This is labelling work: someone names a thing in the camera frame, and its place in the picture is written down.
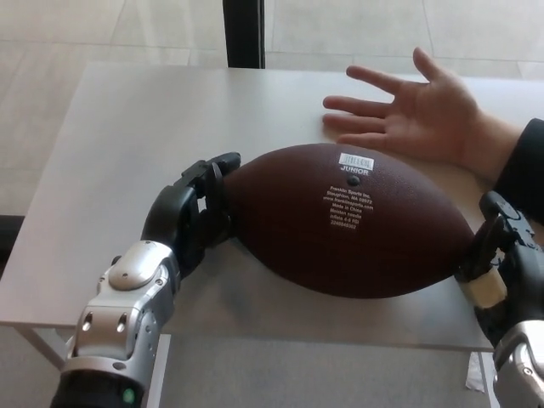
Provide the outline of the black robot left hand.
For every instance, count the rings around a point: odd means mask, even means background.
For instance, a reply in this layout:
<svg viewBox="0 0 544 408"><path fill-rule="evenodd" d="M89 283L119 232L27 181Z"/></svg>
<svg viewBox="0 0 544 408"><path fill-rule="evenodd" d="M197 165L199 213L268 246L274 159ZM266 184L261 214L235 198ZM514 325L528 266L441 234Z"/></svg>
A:
<svg viewBox="0 0 544 408"><path fill-rule="evenodd" d="M231 237L224 178L240 165L237 152L199 160L185 169L180 179L163 188L153 202L141 239L171 248L180 280L198 267L208 248Z"/></svg>

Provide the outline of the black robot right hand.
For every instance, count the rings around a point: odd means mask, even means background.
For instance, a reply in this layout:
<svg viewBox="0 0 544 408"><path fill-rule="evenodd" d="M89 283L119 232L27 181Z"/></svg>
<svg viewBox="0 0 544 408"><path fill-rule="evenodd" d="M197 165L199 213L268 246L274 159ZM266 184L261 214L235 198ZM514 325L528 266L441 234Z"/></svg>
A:
<svg viewBox="0 0 544 408"><path fill-rule="evenodd" d="M523 213L495 191L455 278L492 346L518 323L543 319L543 249Z"/></svg>

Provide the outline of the bare person hand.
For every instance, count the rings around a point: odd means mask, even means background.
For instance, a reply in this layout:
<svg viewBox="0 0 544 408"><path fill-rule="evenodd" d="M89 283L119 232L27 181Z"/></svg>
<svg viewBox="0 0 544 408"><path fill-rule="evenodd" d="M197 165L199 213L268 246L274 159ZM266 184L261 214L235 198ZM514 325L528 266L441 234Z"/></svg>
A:
<svg viewBox="0 0 544 408"><path fill-rule="evenodd" d="M461 81L423 49L414 49L412 61L425 82L349 66L349 78L390 94L393 100L327 96L322 104L329 112L323 124L338 133L341 144L459 164L481 110Z"/></svg>

